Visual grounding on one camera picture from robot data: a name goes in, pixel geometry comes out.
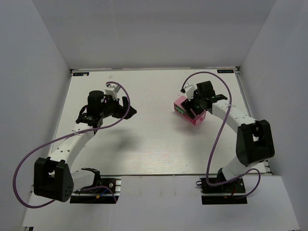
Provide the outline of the pink plastic box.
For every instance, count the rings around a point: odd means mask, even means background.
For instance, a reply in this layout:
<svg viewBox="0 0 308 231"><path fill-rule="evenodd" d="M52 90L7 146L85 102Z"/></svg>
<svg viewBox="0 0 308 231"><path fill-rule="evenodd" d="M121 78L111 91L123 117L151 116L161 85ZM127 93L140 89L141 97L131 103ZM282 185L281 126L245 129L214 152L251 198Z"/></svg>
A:
<svg viewBox="0 0 308 231"><path fill-rule="evenodd" d="M195 127L198 126L199 124L201 124L206 116L206 111L203 111L201 114L196 115L195 114L195 119L190 119L185 110L182 108L181 103L186 100L187 98L185 96L180 96L176 101L174 101L173 105L174 105L174 111L181 117L183 118L185 121L190 122L191 124L193 124ZM181 114L178 111L175 110L175 107L179 107L181 108L185 114Z"/></svg>

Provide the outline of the green arch wood block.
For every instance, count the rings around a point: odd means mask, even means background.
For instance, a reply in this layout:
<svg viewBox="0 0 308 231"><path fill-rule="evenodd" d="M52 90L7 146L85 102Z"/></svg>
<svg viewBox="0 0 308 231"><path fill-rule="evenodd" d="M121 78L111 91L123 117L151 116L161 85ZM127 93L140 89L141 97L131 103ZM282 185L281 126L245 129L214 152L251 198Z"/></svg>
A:
<svg viewBox="0 0 308 231"><path fill-rule="evenodd" d="M181 114L185 114L185 112L179 107L175 107L175 110L178 111Z"/></svg>

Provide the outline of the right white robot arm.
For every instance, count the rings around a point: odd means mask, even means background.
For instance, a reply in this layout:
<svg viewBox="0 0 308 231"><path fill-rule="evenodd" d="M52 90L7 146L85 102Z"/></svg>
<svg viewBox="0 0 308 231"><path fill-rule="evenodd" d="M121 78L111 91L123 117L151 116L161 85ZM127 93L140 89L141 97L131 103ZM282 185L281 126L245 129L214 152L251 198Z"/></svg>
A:
<svg viewBox="0 0 308 231"><path fill-rule="evenodd" d="M236 133L235 157L217 172L216 182L211 183L206 177L206 185L225 189L237 182L247 173L255 170L255 165L275 155L270 124L267 120L256 120L232 105L232 95L216 94L210 81L194 86L183 83L181 92L186 99L181 103L185 114L190 119L203 112L222 120L221 127L214 141L208 162L212 161L216 146L225 125Z"/></svg>

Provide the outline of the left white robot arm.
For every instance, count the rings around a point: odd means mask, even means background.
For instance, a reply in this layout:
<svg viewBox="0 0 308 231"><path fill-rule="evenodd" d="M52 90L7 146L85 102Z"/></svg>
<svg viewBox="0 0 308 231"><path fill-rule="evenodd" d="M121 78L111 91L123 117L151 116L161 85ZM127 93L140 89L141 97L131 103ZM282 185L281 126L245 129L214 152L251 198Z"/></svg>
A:
<svg viewBox="0 0 308 231"><path fill-rule="evenodd" d="M71 172L71 166L86 143L94 137L103 120L109 116L130 119L136 109L128 97L121 100L113 93L94 90L88 95L73 128L71 137L65 138L59 147L46 158L38 158L34 164L34 194L55 201L66 202L76 191L98 191L100 172L82 168Z"/></svg>

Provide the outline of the right blue table label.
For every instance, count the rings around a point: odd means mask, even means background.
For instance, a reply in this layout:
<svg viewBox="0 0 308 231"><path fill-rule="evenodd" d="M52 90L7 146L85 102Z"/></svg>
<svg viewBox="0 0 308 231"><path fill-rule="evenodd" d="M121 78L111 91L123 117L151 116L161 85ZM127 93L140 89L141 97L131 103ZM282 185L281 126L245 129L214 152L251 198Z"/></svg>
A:
<svg viewBox="0 0 308 231"><path fill-rule="evenodd" d="M234 70L232 70L232 69L218 69L217 72L220 73L220 74L222 74L222 73L226 74L226 73L234 73Z"/></svg>

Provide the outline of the blue table label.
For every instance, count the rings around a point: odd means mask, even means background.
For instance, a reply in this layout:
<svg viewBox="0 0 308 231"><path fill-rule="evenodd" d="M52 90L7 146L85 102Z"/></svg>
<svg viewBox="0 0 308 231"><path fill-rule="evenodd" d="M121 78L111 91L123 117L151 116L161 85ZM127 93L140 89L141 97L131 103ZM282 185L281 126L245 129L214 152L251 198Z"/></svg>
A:
<svg viewBox="0 0 308 231"><path fill-rule="evenodd" d="M222 74L222 73L226 74L226 73L234 73L234 70L232 70L232 69L218 69L217 72L220 73L220 74Z"/></svg>
<svg viewBox="0 0 308 231"><path fill-rule="evenodd" d="M89 72L74 72L73 76L82 77L82 76L89 76Z"/></svg>

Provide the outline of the left blue table label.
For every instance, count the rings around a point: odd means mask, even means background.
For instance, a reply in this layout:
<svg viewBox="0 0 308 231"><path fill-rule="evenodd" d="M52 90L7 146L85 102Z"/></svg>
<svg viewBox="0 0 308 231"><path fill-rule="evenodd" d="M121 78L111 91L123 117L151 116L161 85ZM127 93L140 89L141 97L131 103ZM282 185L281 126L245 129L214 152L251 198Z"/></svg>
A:
<svg viewBox="0 0 308 231"><path fill-rule="evenodd" d="M82 77L82 76L89 76L89 72L74 72L73 76Z"/></svg>

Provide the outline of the aluminium table edge rail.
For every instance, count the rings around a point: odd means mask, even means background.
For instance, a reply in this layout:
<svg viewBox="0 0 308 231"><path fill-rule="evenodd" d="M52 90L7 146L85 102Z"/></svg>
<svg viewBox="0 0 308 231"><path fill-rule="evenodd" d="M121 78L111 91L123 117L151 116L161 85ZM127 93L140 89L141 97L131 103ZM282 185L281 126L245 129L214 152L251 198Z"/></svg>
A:
<svg viewBox="0 0 308 231"><path fill-rule="evenodd" d="M236 79L237 79L237 82L238 82L238 85L239 85L239 88L240 88L240 91L241 91L241 94L242 94L242 98L243 98L247 113L250 117L255 118L255 116L253 115L252 107L251 107L251 103L250 103L251 97L249 96L249 90L247 88L244 77L242 76L241 67L236 66L235 69L236 69L236 71L235 71L236 72L236 74L235 74ZM273 175L269 161L268 160L263 161L263 165L264 165L264 168L265 168L265 174Z"/></svg>

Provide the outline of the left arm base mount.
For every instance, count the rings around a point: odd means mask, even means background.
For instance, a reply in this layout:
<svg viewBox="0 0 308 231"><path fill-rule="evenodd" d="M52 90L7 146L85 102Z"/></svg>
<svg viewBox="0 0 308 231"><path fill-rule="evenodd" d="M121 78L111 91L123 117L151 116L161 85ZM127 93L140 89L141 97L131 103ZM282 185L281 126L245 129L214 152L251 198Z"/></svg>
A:
<svg viewBox="0 0 308 231"><path fill-rule="evenodd" d="M101 176L96 185L72 193L71 204L115 205L120 197L121 176Z"/></svg>

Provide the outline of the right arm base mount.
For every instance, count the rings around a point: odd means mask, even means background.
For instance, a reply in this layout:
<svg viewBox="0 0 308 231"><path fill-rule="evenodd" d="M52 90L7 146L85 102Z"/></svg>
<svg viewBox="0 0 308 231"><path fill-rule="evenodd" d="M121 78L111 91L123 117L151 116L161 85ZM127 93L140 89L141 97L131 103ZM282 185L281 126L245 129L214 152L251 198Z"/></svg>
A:
<svg viewBox="0 0 308 231"><path fill-rule="evenodd" d="M200 178L196 186L201 188L203 205L245 205L246 190L243 179L220 186L210 186L206 178Z"/></svg>

